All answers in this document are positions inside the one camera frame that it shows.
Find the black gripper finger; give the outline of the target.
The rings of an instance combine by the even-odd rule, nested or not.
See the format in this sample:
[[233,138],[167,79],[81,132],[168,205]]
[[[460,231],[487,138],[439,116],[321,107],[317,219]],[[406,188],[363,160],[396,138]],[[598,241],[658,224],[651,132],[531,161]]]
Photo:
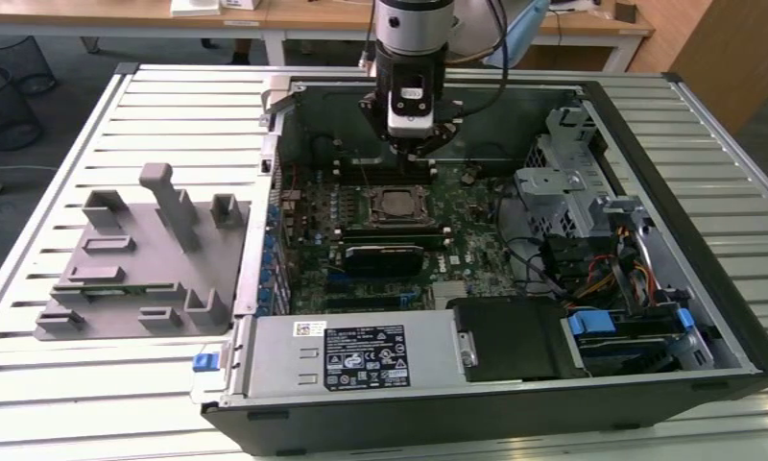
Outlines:
[[378,102],[376,94],[368,93],[359,101],[359,108],[372,128],[375,136],[390,145],[391,153],[396,156],[398,166],[404,166],[415,155],[416,141],[390,134],[387,125],[387,110]]
[[415,158],[426,158],[446,147],[460,132],[464,102],[462,100],[442,101],[436,108],[431,132],[418,141],[415,146]]

